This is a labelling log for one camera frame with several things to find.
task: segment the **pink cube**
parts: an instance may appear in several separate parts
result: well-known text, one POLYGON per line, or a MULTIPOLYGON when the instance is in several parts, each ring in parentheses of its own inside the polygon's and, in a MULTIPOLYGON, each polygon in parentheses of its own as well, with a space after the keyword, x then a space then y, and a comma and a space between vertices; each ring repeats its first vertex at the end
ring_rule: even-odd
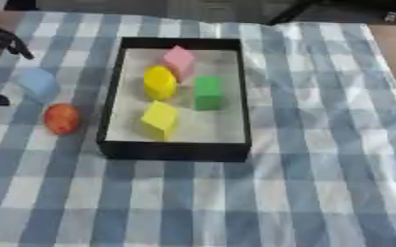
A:
POLYGON ((165 53, 162 60, 162 64, 172 71, 179 83, 186 80, 193 72, 195 61, 193 54, 178 45, 165 53))

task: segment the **yellow cylinder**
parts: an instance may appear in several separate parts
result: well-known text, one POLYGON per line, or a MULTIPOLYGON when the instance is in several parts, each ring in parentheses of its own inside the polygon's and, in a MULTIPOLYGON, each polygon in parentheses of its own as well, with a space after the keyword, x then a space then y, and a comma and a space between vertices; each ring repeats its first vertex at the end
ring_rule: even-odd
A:
POLYGON ((177 91, 177 79, 164 66, 153 66, 144 73, 144 92, 151 100, 165 100, 177 91))

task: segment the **checkered tablecloth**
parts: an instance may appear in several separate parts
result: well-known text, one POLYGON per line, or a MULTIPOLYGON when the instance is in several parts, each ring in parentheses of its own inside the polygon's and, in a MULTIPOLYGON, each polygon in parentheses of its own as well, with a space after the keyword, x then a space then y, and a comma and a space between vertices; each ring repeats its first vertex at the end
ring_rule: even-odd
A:
POLYGON ((0 247, 396 246, 396 82, 360 24, 208 24, 29 13, 37 58, 4 54, 0 247), (119 37, 241 38, 253 148, 245 163, 108 161, 96 146, 119 37), (45 130, 18 69, 43 68, 84 119, 45 130))

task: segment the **tray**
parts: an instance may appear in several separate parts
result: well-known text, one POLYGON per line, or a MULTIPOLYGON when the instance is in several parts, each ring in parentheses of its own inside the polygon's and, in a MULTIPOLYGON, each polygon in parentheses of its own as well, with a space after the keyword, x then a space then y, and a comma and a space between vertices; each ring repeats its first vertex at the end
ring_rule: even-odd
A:
POLYGON ((107 158, 244 161, 251 147, 241 44, 234 39, 122 38, 102 109, 97 143, 107 158), (179 109, 169 141, 148 138, 139 119, 151 101, 143 90, 144 70, 175 45, 193 52, 195 70, 166 102, 179 109), (194 109, 196 76, 217 76, 225 94, 220 110, 194 109))

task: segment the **blue cube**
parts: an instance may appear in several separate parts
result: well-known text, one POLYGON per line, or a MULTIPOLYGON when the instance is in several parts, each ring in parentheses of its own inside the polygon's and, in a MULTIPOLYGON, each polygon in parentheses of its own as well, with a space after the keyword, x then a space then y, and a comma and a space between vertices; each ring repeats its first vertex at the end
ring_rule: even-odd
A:
POLYGON ((60 93, 54 75, 43 69, 21 69, 16 82, 27 96, 40 103, 49 103, 60 93))

